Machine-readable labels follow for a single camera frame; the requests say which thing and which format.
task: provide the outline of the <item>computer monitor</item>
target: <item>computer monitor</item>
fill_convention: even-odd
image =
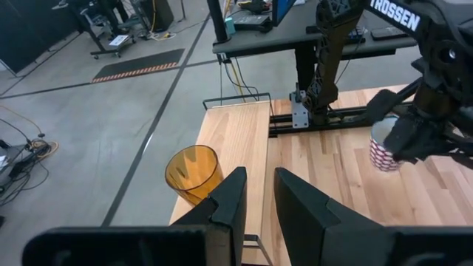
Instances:
[[[296,0],[273,0],[273,26],[278,27]]]

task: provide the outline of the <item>gray floor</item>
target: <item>gray floor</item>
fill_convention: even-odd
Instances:
[[[185,4],[188,19],[173,26],[174,31],[202,21],[208,13],[205,1],[185,0]],[[179,1],[172,0],[171,5],[179,19]],[[20,265],[21,251],[27,240],[48,228],[101,225],[124,180],[130,181],[129,187],[112,225],[165,225],[168,222],[177,196],[164,182],[164,168],[176,151],[195,142],[204,115],[202,101],[220,96],[218,64],[23,94],[87,83],[107,64],[176,48],[186,49],[181,59],[183,64],[201,26],[167,41],[140,41],[125,51],[121,59],[104,56],[99,61],[88,56],[94,46],[88,36],[81,35],[5,94],[8,97],[0,100],[0,105],[34,120],[46,133],[46,138],[58,141],[61,147],[44,161],[50,171],[48,181],[0,208],[0,215],[7,218],[0,229],[1,265]],[[215,59],[211,53],[213,39],[213,26],[209,22],[188,64]],[[415,47],[399,50],[392,56],[352,61],[339,87],[346,91],[409,83],[419,76],[409,66],[418,56]],[[291,51],[240,58],[239,62],[246,83],[256,86],[260,92],[270,92],[273,98],[286,98],[294,90],[296,72]],[[18,81],[3,74],[0,73],[0,92]],[[166,99],[170,89],[174,93]],[[225,70],[222,93],[224,96],[236,94]],[[156,128],[150,131],[165,100],[169,100],[167,107]],[[26,121],[2,109],[0,117],[31,137],[37,135]],[[10,143],[24,142],[17,132],[5,125],[0,129],[1,139]],[[129,171],[143,141],[148,141],[148,145],[138,154],[140,162]],[[32,185],[41,181],[44,174],[42,168],[36,168]]]

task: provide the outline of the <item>blue screen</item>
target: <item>blue screen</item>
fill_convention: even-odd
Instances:
[[[281,22],[281,20],[286,16],[289,9],[293,6],[296,0],[273,0],[273,8],[274,5],[277,5],[276,8],[276,20],[277,24]]]

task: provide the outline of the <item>floor mat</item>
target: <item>floor mat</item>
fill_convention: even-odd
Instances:
[[[169,52],[162,52],[157,55],[150,55],[143,58],[110,64],[102,68],[102,70],[92,80],[92,83],[145,75],[176,67],[180,58],[183,56],[183,53],[184,49],[178,49]]]

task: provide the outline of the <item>wooden table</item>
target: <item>wooden table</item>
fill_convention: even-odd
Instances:
[[[398,91],[403,87],[388,89]],[[366,105],[378,90],[342,92],[332,107]],[[268,106],[268,102],[260,102],[209,109],[197,142],[217,148],[221,161],[229,165],[226,173],[234,166],[247,167],[246,233],[261,237],[274,265],[290,265],[273,196],[275,167],[292,171],[383,225],[473,225],[473,171],[445,157],[430,157],[415,166],[405,163],[400,171],[390,174],[377,171],[369,157],[370,128],[267,139],[268,132],[263,133],[262,127],[268,126]],[[275,115],[290,113],[290,102],[275,100],[273,110]],[[253,128],[258,129],[257,134],[252,134]],[[250,157],[245,160],[244,154]],[[184,203],[177,201],[171,221],[190,209]],[[245,263],[268,264],[259,250],[245,250],[243,259]]]

